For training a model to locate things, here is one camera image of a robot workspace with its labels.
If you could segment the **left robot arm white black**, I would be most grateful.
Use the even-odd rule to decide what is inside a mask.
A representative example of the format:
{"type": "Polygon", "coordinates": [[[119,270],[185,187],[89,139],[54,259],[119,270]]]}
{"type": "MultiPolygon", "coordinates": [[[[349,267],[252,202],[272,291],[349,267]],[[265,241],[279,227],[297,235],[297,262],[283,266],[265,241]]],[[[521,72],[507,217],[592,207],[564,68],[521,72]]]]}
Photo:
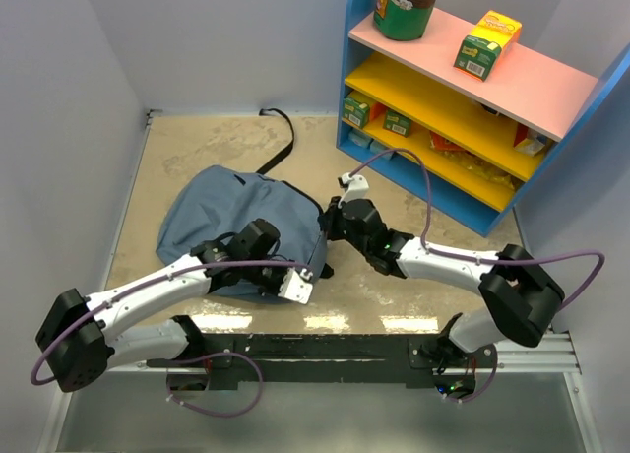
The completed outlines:
{"type": "Polygon", "coordinates": [[[188,317],[176,316],[156,327],[142,321],[179,302],[249,283],[283,298],[301,264],[274,255],[280,234],[257,219],[193,246],[160,270],[107,291],[57,295],[35,335],[41,351],[31,383],[55,383],[64,393],[94,383],[121,364],[174,359],[197,364],[204,354],[201,331],[188,317]]]}

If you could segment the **blue student backpack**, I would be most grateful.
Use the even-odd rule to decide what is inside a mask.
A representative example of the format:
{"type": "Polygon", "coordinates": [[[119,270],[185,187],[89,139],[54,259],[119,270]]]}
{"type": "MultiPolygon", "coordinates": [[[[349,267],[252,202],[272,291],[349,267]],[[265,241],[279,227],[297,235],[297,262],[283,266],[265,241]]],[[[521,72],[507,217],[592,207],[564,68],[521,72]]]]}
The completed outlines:
{"type": "MultiPolygon", "coordinates": [[[[215,252],[229,261],[271,259],[308,265],[313,280],[330,279],[326,234],[320,224],[324,210],[306,193],[268,172],[293,150],[288,143],[254,172],[212,165],[195,175],[179,192],[162,221],[156,254],[164,265],[184,255],[211,261],[215,252]]],[[[258,295],[245,279],[245,268],[232,268],[229,286],[215,290],[225,297],[276,303],[279,297],[258,295]]]]}

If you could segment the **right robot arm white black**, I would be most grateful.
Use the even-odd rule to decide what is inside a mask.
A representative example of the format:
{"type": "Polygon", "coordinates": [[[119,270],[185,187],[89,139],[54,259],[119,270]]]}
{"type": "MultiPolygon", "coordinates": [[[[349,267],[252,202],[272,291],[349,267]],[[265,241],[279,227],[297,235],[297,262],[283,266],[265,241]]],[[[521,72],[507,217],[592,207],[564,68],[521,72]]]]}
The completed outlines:
{"type": "Polygon", "coordinates": [[[537,347],[565,298],[518,245],[475,252],[424,242],[387,227],[368,199],[334,198],[320,222],[329,240],[349,243],[384,276],[435,281],[483,299],[483,308],[454,315],[421,346],[421,355],[441,369],[462,366],[477,350],[503,340],[537,347]]]}

